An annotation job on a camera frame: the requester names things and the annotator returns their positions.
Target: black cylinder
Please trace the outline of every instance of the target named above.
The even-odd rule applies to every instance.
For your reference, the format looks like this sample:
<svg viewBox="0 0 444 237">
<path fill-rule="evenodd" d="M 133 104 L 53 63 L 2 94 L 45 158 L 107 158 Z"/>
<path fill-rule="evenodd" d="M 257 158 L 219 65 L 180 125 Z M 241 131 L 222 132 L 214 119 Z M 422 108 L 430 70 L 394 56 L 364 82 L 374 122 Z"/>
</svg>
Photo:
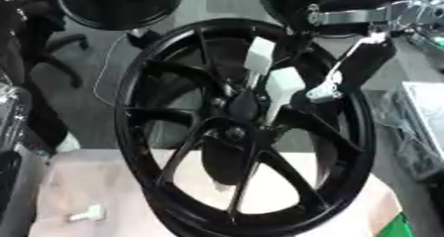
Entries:
<svg viewBox="0 0 444 237">
<path fill-rule="evenodd" d="M 120 31 L 153 24 L 171 14 L 181 0 L 59 0 L 75 22 L 91 28 Z"/>
</svg>

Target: wheel spoke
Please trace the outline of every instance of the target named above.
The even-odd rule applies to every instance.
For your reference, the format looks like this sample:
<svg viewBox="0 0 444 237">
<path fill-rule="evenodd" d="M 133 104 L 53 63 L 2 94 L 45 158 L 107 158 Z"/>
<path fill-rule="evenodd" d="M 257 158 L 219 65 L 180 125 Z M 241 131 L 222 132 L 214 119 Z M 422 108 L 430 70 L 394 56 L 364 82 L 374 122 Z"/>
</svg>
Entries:
<svg viewBox="0 0 444 237">
<path fill-rule="evenodd" d="M 199 122 L 195 111 L 169 108 L 127 108 L 128 115 L 136 125 L 150 121 L 167 121 L 186 127 L 194 127 Z"/>
<path fill-rule="evenodd" d="M 147 60 L 145 72 L 151 75 L 160 75 L 164 73 L 173 73 L 181 78 L 187 78 L 193 81 L 200 88 L 209 89 L 212 93 L 223 94 L 223 87 L 219 81 L 208 70 L 203 67 L 185 66 L 173 62 L 158 60 Z"/>
<path fill-rule="evenodd" d="M 231 222 L 236 223 L 236 217 L 239 213 L 239 207 L 244 198 L 245 192 L 247 191 L 248 183 L 253 176 L 253 173 L 258 166 L 259 151 L 256 150 L 256 145 L 252 143 L 252 148 L 250 150 L 250 156 L 245 161 L 243 166 L 244 172 L 242 173 L 239 182 L 236 185 L 236 189 L 233 198 L 230 201 L 227 212 Z"/>
<path fill-rule="evenodd" d="M 203 36 L 202 30 L 200 28 L 194 30 L 194 34 L 199 39 L 199 48 L 201 53 L 202 63 L 206 66 L 213 67 L 213 58 L 208 50 L 208 45 L 206 44 L 205 38 Z"/>
<path fill-rule="evenodd" d="M 302 113 L 298 110 L 283 108 L 277 120 L 292 129 L 302 129 L 333 143 L 340 157 L 356 159 L 364 151 L 350 140 L 344 138 L 338 130 L 314 113 Z"/>
<path fill-rule="evenodd" d="M 261 163 L 269 166 L 285 178 L 299 193 L 301 204 L 326 206 L 327 202 L 305 180 L 305 178 L 275 149 L 269 148 L 261 154 Z"/>
<path fill-rule="evenodd" d="M 158 184 L 165 182 L 172 182 L 172 177 L 177 169 L 178 165 L 183 161 L 186 155 L 196 147 L 196 145 L 202 142 L 202 137 L 205 133 L 211 131 L 214 128 L 221 127 L 221 124 L 227 125 L 227 119 L 223 117 L 214 117 L 199 123 L 182 142 L 180 147 L 174 151 L 171 158 L 169 158 L 166 166 L 162 169 L 160 176 L 158 177 Z"/>
</svg>

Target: green object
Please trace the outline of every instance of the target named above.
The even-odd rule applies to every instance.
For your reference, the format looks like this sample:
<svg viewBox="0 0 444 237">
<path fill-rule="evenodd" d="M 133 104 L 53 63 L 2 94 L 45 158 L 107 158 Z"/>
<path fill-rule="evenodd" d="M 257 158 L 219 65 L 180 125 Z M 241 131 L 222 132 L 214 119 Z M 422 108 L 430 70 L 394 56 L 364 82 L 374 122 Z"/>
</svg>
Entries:
<svg viewBox="0 0 444 237">
<path fill-rule="evenodd" d="M 436 40 L 435 43 L 436 43 L 441 49 L 444 49 L 444 40 Z"/>
<path fill-rule="evenodd" d="M 401 213 L 377 237 L 413 237 L 408 220 Z"/>
</svg>

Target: bolt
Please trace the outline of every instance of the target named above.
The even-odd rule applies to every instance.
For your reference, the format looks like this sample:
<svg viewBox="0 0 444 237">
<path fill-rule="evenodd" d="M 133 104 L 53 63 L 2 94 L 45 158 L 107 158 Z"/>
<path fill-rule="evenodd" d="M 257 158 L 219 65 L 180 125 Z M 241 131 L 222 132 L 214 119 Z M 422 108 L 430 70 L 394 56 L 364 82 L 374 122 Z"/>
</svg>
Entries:
<svg viewBox="0 0 444 237">
<path fill-rule="evenodd" d="M 285 30 L 286 30 L 286 33 L 290 36 L 294 34 L 294 31 L 290 27 L 287 27 Z"/>
<path fill-rule="evenodd" d="M 261 96 L 259 96 L 259 100 L 261 102 L 267 102 L 267 97 L 265 95 L 261 95 Z"/>
<path fill-rule="evenodd" d="M 227 130 L 226 135 L 233 141 L 239 141 L 245 137 L 245 131 L 242 128 L 235 127 Z"/>
<path fill-rule="evenodd" d="M 221 99 L 221 98 L 215 98 L 213 100 L 213 105 L 217 106 L 217 107 L 223 107 L 223 106 L 225 106 L 225 103 L 226 103 L 226 101 L 224 99 Z"/>
</svg>

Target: black wheel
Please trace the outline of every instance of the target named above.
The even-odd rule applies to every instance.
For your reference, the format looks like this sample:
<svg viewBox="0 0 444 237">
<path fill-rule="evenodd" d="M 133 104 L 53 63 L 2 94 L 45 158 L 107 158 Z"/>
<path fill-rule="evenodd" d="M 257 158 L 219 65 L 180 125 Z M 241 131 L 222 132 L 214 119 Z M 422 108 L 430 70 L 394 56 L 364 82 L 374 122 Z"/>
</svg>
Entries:
<svg viewBox="0 0 444 237">
<path fill-rule="evenodd" d="M 283 108 L 270 127 L 261 125 L 264 112 L 260 103 L 257 115 L 247 119 L 227 114 L 227 104 L 243 92 L 243 60 L 254 37 L 276 42 L 284 37 L 284 31 L 245 19 L 187 25 L 140 53 L 122 79 L 115 110 L 121 151 L 155 214 L 178 236 L 278 237 L 306 231 L 345 209 L 361 191 L 372 169 L 374 123 L 361 92 L 320 105 L 299 105 L 294 100 L 296 103 Z M 274 68 L 295 66 L 309 89 L 322 81 L 333 62 L 331 55 L 313 44 L 297 63 L 281 59 Z M 167 107 L 192 90 L 200 93 L 198 108 Z M 186 127 L 183 139 L 171 146 L 175 151 L 164 167 L 157 163 L 150 139 L 157 121 Z M 316 186 L 308 183 L 275 147 L 293 129 L 308 132 L 317 143 Z M 222 143 L 222 151 L 208 149 L 207 145 L 215 141 L 226 142 Z M 235 184 L 234 196 L 226 208 L 206 205 L 174 184 L 172 176 L 177 167 L 195 149 L 202 150 L 202 162 L 210 176 L 218 182 Z M 227 162 L 229 166 L 220 166 Z M 298 202 L 261 214 L 240 211 L 257 165 L 268 166 L 289 182 L 297 190 Z M 221 168 L 229 168 L 235 174 L 225 173 L 219 180 Z"/>
</svg>

